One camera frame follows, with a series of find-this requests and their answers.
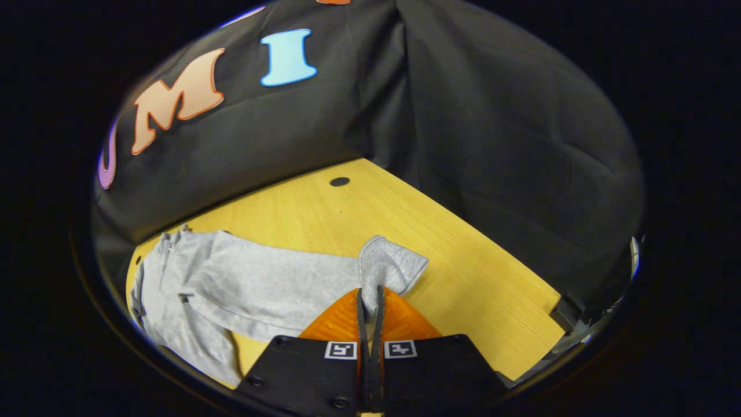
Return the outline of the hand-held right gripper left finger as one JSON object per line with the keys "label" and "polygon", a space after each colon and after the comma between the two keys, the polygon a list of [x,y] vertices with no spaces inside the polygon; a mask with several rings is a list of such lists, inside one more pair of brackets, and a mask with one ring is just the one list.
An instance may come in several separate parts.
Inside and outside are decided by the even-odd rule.
{"label": "hand-held right gripper left finger", "polygon": [[274,337],[235,394],[278,415],[360,415],[368,357],[362,291],[355,288],[300,335]]}

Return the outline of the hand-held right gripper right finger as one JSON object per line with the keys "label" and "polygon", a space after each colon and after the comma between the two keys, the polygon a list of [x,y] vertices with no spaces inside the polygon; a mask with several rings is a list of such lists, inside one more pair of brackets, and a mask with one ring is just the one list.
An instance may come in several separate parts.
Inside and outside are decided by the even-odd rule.
{"label": "hand-held right gripper right finger", "polygon": [[479,415],[507,387],[471,338],[442,335],[408,301],[378,287],[370,349],[370,410],[382,415]]}

